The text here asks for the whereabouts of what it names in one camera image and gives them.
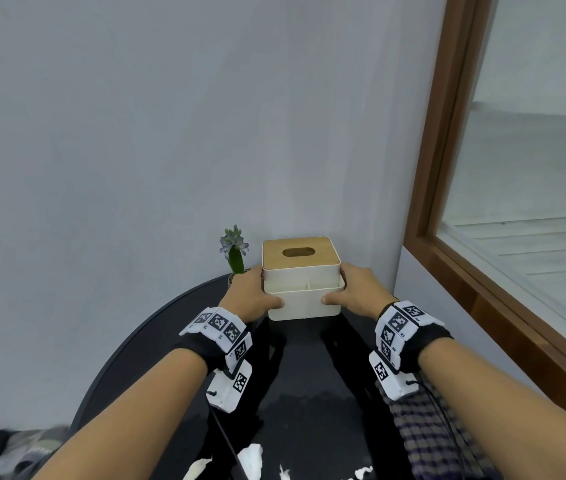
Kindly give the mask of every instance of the person's left hand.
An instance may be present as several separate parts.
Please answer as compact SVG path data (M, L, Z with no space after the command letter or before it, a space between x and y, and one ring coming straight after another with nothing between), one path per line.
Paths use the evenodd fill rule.
M244 323L261 318L267 311L283 308L285 303L278 296L263 291L261 273L263 266L254 266L247 273L234 274L232 286L218 306L237 315Z

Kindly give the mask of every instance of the table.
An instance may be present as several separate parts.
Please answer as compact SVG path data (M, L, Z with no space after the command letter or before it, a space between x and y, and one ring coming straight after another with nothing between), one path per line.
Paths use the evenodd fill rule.
M227 275L170 301L143 322L103 366L71 425L77 432L157 363L179 331L227 290ZM217 411L239 452L263 446L262 478L278 479L279 465L292 479L348 479L374 465L375 478L411 479L402 438L375 388L367 362L374 342L369 319L345 313L286 322L267 317L252 331L247 360L254 372L239 407ZM210 458L199 477L241 478L227 443L209 415L205 389L195 397L152 479L181 479L197 458Z

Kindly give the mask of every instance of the person's right arm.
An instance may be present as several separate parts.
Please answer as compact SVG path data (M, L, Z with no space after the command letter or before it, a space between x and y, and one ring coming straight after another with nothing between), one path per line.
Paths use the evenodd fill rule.
M342 271L347 287L325 303L378 320L398 301L370 269ZM505 478L566 479L566 411L453 339L433 341L418 363Z

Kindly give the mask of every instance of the hand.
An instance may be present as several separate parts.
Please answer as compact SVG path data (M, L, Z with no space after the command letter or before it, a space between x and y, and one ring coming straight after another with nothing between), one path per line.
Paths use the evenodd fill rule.
M378 320L378 315L385 306L399 301L385 289L368 267L344 262L340 265L340 272L346 283L345 289L323 296L321 301L324 305L345 306L356 315Z
M261 318L267 311L283 308L278 296L263 291L263 266L254 266L247 273L234 274L232 286L218 306L237 315L244 323Z

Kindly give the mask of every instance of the green leaf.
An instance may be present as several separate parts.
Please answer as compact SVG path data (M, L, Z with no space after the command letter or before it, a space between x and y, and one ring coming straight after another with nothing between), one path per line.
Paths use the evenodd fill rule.
M234 274L241 274L245 272L245 266L243 266L243 255L241 250L236 246L232 246L230 249L230 267Z

